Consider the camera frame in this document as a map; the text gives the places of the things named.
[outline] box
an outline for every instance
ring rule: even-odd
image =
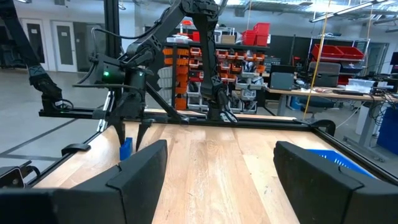
[[[221,43],[222,44],[235,44],[235,36],[234,35],[222,35]]]

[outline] black clamp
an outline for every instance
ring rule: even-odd
[[[335,135],[336,124],[331,120],[322,119],[319,121],[311,122],[311,121],[308,121],[305,119],[294,119],[293,121],[298,122],[300,124],[307,124],[313,128],[326,128],[326,130],[325,130],[326,133],[330,134],[331,136]]]
[[[82,143],[70,144],[61,150],[61,155],[64,156],[68,153],[74,154],[76,152],[86,152],[89,151],[90,149],[91,146],[89,144],[82,144]]]
[[[24,178],[35,172],[36,178],[40,177],[40,171],[36,166],[29,166],[32,161],[27,161],[20,166],[0,167],[0,189],[24,188]]]

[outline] office chair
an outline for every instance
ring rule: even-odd
[[[301,104],[301,111],[305,111],[305,106],[307,105],[307,96],[301,96],[298,98],[298,102]],[[333,108],[335,106],[335,103],[329,99],[322,98],[319,96],[312,96],[310,98],[310,102],[308,104],[308,110],[307,113],[312,114],[311,118],[306,119],[308,123],[315,122],[315,114],[316,113],[321,113],[324,110],[327,110],[328,108]]]

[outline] orange storage bin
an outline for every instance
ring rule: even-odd
[[[241,70],[242,70],[242,66],[232,64],[232,71],[234,71],[234,72],[240,72]]]
[[[189,59],[186,58],[179,58],[177,59],[177,65],[188,65]]]
[[[175,94],[185,94],[187,92],[187,87],[176,87]]]
[[[165,58],[164,59],[165,65],[172,65],[173,64],[173,59],[172,58]]]
[[[177,75],[179,74],[187,74],[188,73],[188,66],[179,66],[177,67]]]
[[[262,62],[265,59],[265,55],[264,54],[256,54],[256,61],[258,62]]]
[[[188,56],[189,55],[189,50],[188,49],[177,49],[177,55]]]
[[[229,74],[229,75],[228,75],[228,78],[232,78],[233,80],[235,80],[236,75]]]
[[[217,57],[226,58],[227,55],[228,55],[227,50],[217,50]]]
[[[185,98],[176,98],[175,108],[177,110],[184,110],[185,108],[187,108],[187,100]]]
[[[226,58],[228,58],[228,59],[236,59],[236,54],[228,54],[226,56]]]
[[[173,55],[173,49],[163,49],[164,55]]]
[[[244,58],[245,58],[246,60],[253,61],[253,60],[256,58],[256,54],[252,54],[252,55],[250,56],[250,55],[247,55],[247,54],[245,53],[245,54],[244,54]]]
[[[177,75],[177,82],[186,82],[188,75]]]
[[[236,52],[235,57],[238,60],[244,60],[244,53],[243,52]]]
[[[191,51],[191,55],[194,55],[194,56],[201,55],[201,49],[199,47],[191,47],[190,51]]]
[[[263,65],[257,65],[257,72],[263,73],[266,70],[266,67]]]
[[[221,70],[229,70],[231,68],[231,64],[230,63],[222,63],[220,64],[220,69]]]

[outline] wooden table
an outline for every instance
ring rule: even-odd
[[[341,88],[328,88],[328,89],[342,90]],[[286,103],[287,103],[288,96],[308,96],[310,94],[309,91],[273,90],[268,87],[266,87],[266,91],[269,93],[280,93],[277,116],[285,115],[285,109],[286,109]],[[374,109],[372,111],[371,110],[368,111],[368,115],[366,116],[365,124],[363,126],[361,137],[360,137],[359,141],[356,142],[348,137],[345,137],[345,138],[352,145],[357,145],[360,148],[368,148],[370,151],[374,152],[372,149],[370,149],[368,147],[370,140],[371,140],[371,136],[373,134],[374,126],[376,125],[372,118],[376,117],[379,114],[380,105],[378,105],[378,104],[381,101],[384,101],[384,99],[382,97],[374,96],[372,98],[369,95],[353,96],[353,95],[342,95],[342,94],[336,94],[336,93],[317,93],[315,91],[311,92],[311,96],[320,96],[320,97],[324,97],[324,98],[334,98],[334,99],[341,99],[341,100],[371,101],[372,102],[371,107],[372,108],[374,107]],[[398,99],[395,99],[393,97],[391,97],[391,99],[394,102],[398,102]]]
[[[138,124],[126,123],[126,136],[136,140]],[[141,148],[158,139],[167,140],[169,156],[153,223],[299,223],[274,167],[275,143],[333,149],[311,132],[176,124],[153,124]],[[119,162],[113,128],[90,145],[35,187],[68,189]]]

